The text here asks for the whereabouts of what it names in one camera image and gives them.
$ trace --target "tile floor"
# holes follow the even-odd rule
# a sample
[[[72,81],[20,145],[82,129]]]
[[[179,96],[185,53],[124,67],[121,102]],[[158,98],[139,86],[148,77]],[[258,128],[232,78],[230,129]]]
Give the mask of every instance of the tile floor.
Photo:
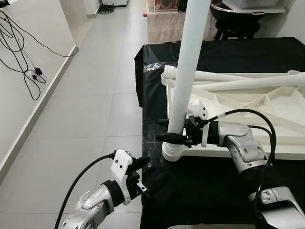
[[[0,187],[1,229],[53,228],[66,191],[87,164],[118,148],[141,156],[133,58],[145,43],[142,0],[98,15]],[[110,163],[103,161],[83,176],[65,213],[81,194],[111,178]],[[138,229],[141,211],[137,198],[119,206],[99,228]],[[199,228],[207,227],[171,227]]]

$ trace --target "white floor tile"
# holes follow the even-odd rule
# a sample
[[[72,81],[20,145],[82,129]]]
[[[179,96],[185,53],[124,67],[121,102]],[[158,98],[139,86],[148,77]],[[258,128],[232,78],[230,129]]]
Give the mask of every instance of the white floor tile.
[[[147,18],[141,17],[139,19],[129,20],[126,31],[140,31],[142,34],[147,33]]]
[[[115,94],[107,136],[142,135],[142,109],[136,94]]]
[[[105,136],[111,101],[111,95],[51,98],[29,138]]]
[[[143,33],[142,31],[130,31],[126,33],[124,38],[124,44],[135,46],[144,45],[148,43],[148,33]]]
[[[95,21],[94,27],[97,30],[104,31],[106,34],[110,34],[116,31],[126,31],[128,20],[121,18],[113,18],[111,20],[104,20],[111,15],[98,15]]]
[[[118,63],[81,65],[68,71],[56,90],[53,97],[67,97],[93,94],[112,94],[114,91]]]
[[[1,229],[51,229],[56,219],[57,214],[0,213]]]
[[[231,225],[186,225],[186,229],[255,229],[254,225],[245,225],[245,224],[231,224]]]
[[[125,32],[106,34],[99,30],[88,34],[80,48],[82,56],[79,58],[83,63],[95,62],[97,64],[105,63],[109,57],[114,59],[121,53],[124,35]]]
[[[77,46],[80,47],[81,43],[83,42],[87,32],[90,30],[92,24],[94,22],[93,18],[87,19],[86,22],[82,23],[76,28],[71,28],[71,33],[73,35],[73,39]]]
[[[134,68],[135,62],[134,58],[137,55],[137,53],[140,51],[142,45],[124,45],[122,47],[122,53],[120,58],[120,67],[121,66],[130,66]]]
[[[140,213],[113,213],[106,217],[98,229],[139,229]]]
[[[134,66],[120,65],[117,72],[114,93],[136,93]]]
[[[116,149],[129,151],[135,158],[142,156],[142,136],[107,137],[103,155],[112,153]]]
[[[102,155],[104,138],[33,140],[25,143],[0,187],[0,212],[58,213],[76,176]],[[65,212],[95,188],[98,165],[76,185]]]

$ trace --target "black cable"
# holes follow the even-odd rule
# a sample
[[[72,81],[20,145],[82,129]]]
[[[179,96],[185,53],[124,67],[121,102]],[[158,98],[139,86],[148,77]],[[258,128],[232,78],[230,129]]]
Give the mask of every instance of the black cable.
[[[61,206],[61,209],[60,209],[60,211],[59,211],[59,214],[58,214],[58,217],[57,217],[57,220],[56,220],[54,229],[58,229],[58,226],[59,226],[59,223],[60,223],[60,221],[61,221],[61,217],[62,217],[63,211],[64,211],[64,209],[65,209],[65,207],[66,207],[67,202],[68,202],[69,196],[70,196],[71,192],[73,191],[75,185],[76,185],[77,182],[79,181],[79,179],[82,177],[82,175],[84,175],[84,173],[85,173],[89,168],[91,168],[93,165],[95,165],[95,164],[98,163],[99,161],[102,161],[102,160],[104,160],[104,159],[106,159],[106,158],[112,158],[112,159],[114,159],[114,155],[115,155],[115,153],[112,153],[112,154],[108,154],[108,155],[99,157],[98,159],[96,159],[95,161],[93,161],[93,162],[91,162],[89,165],[87,165],[86,168],[85,168],[83,171],[81,171],[81,173],[78,174],[78,176],[76,177],[76,179],[73,181],[72,185],[70,186],[70,188],[69,188],[69,190],[68,190],[68,192],[67,192],[67,194],[66,194],[66,197],[65,197],[65,199],[64,199],[64,201],[63,201],[63,203],[62,203],[62,206]]]
[[[272,123],[270,122],[270,120],[265,116],[263,115],[262,113],[258,112],[258,111],[255,111],[255,110],[251,110],[251,109],[236,109],[236,110],[231,110],[231,111],[228,111],[228,112],[225,112],[221,115],[218,115],[218,116],[215,116],[213,118],[210,118],[208,120],[205,121],[205,123],[209,123],[211,121],[214,121],[218,118],[221,118],[221,117],[224,117],[226,115],[230,115],[230,114],[233,114],[233,113],[238,113],[238,112],[249,112],[249,113],[253,113],[255,115],[258,115],[260,116],[262,119],[264,119],[266,121],[266,123],[268,124],[270,130],[271,130],[271,134],[272,134],[272,138],[271,138],[271,141],[270,141],[270,144],[271,144],[271,152],[270,152],[270,155],[269,155],[269,158],[267,160],[267,163],[266,163],[266,167],[270,167],[274,164],[275,162],[275,148],[276,148],[276,133],[275,133],[275,129],[272,125]],[[262,216],[262,214],[260,213],[260,211],[258,210],[258,204],[259,204],[259,197],[263,191],[263,185],[264,185],[264,177],[265,177],[265,170],[264,172],[262,173],[261,175],[261,184],[256,192],[256,195],[255,195],[255,198],[254,198],[254,213],[256,215],[256,217],[261,221],[263,222],[266,226],[268,226],[269,228],[271,229],[277,229],[275,228],[274,226],[268,224],[268,222],[265,220],[265,218]]]
[[[3,13],[7,18],[8,20],[12,21],[20,30],[22,30],[23,32],[27,33],[29,36],[31,36],[38,44],[40,44],[41,46],[47,48],[48,50],[50,50],[52,53],[56,54],[56,55],[59,55],[61,57],[71,57],[71,56],[74,56],[76,53],[78,53],[78,50],[71,54],[71,55],[61,55],[55,51],[53,51],[51,48],[49,48],[47,45],[41,43],[38,39],[36,39],[32,34],[30,34],[28,31],[24,30],[23,28],[21,28],[12,18],[10,18],[5,12],[3,12],[2,10],[0,10],[1,13]]]
[[[248,127],[250,128],[254,128],[254,129],[260,129],[260,130],[264,130],[268,133],[269,135],[269,139],[270,139],[270,145],[273,144],[273,138],[272,138],[272,133],[267,129],[267,128],[264,128],[262,126],[259,126],[259,125],[248,125]]]
[[[13,56],[15,57],[16,62],[17,62],[17,64],[19,65],[21,71],[9,67],[2,59],[0,59],[0,61],[1,61],[7,68],[9,68],[10,70],[13,70],[13,71],[16,71],[16,72],[19,72],[19,73],[22,73],[22,74],[23,74],[24,83],[25,83],[26,87],[28,88],[28,91],[29,91],[29,93],[30,93],[32,99],[36,101],[36,100],[39,99],[39,97],[40,97],[40,95],[41,95],[40,87],[39,87],[39,85],[38,85],[36,82],[39,82],[39,83],[46,83],[46,78],[43,78],[42,76],[39,76],[39,75],[37,76],[36,73],[35,73],[33,70],[29,70],[29,66],[28,66],[27,60],[26,60],[25,56],[23,55],[23,53],[25,53],[25,55],[28,57],[28,55],[26,54],[26,52],[23,50],[23,49],[24,49],[24,45],[25,45],[24,37],[23,37],[23,35],[21,34],[21,32],[20,32],[15,26],[12,25],[12,23],[11,23],[11,21],[10,21],[10,17],[9,17],[8,15],[6,15],[4,12],[2,12],[2,13],[5,15],[6,18],[0,17],[0,19],[4,20],[5,22],[7,22],[7,23],[9,24],[10,30],[11,30],[11,31],[7,30],[2,24],[0,24],[1,27],[5,30],[5,32],[4,32],[4,31],[0,28],[0,34],[1,34],[1,37],[3,38],[3,41],[0,39],[0,42],[3,44],[3,46],[4,46],[6,49],[8,49],[8,50],[13,54]],[[15,34],[14,30],[15,30],[17,33],[19,33],[19,35],[20,35],[21,38],[22,38],[22,42],[19,41],[19,38],[18,38],[17,35]],[[15,40],[15,42],[16,42],[16,44],[17,44],[17,46],[18,46],[19,49],[13,50],[13,49],[10,47],[10,45],[8,44],[8,42],[6,41],[6,39],[5,39],[4,36],[7,36],[7,37],[12,38],[12,39],[14,38],[14,40]],[[23,69],[23,67],[22,67],[21,63],[19,62],[18,57],[16,56],[15,52],[20,52],[20,54],[22,55],[22,58],[23,58],[23,60],[24,60],[24,62],[25,62],[25,64],[26,64],[26,70]],[[29,77],[26,75],[26,72],[28,72],[28,71],[32,71],[32,72],[35,73],[35,75],[34,75],[35,77],[33,77],[33,79],[29,78]],[[27,80],[30,80],[30,81],[38,88],[39,94],[38,94],[37,97],[34,97],[34,96],[33,96],[33,93],[32,93],[32,91],[31,91],[31,89],[30,89],[30,87],[29,87],[29,85],[28,85]]]

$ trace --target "white pipe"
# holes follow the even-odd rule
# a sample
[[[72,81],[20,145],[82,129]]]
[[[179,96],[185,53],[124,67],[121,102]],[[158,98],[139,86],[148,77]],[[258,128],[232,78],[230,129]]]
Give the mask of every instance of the white pipe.
[[[169,133],[183,132],[210,3],[209,0],[187,2],[175,91],[169,114]],[[183,146],[163,143],[162,150],[165,159],[176,161],[182,155]]]
[[[245,88],[278,87],[278,86],[299,86],[305,85],[305,73],[290,76],[275,76],[262,79],[239,80],[231,82],[210,83],[197,85],[195,87],[206,91],[221,91]]]
[[[166,65],[164,67],[163,77],[165,79],[175,80],[177,75],[177,68],[174,66]],[[196,71],[195,72],[195,81],[234,81],[234,80],[248,80],[247,77],[236,76],[236,75],[227,75],[227,74],[220,74],[220,73],[209,73],[209,72],[202,72]]]

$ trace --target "white bracket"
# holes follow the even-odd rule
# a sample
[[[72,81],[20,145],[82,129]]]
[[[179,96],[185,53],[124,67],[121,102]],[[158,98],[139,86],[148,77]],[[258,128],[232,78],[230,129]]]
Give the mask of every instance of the white bracket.
[[[132,164],[132,156],[129,152],[125,150],[118,149],[116,151],[113,163],[111,165],[111,173],[114,177],[114,180],[120,186],[123,195],[124,195],[124,205],[128,205],[130,203],[130,194],[127,189],[127,169],[128,166]]]

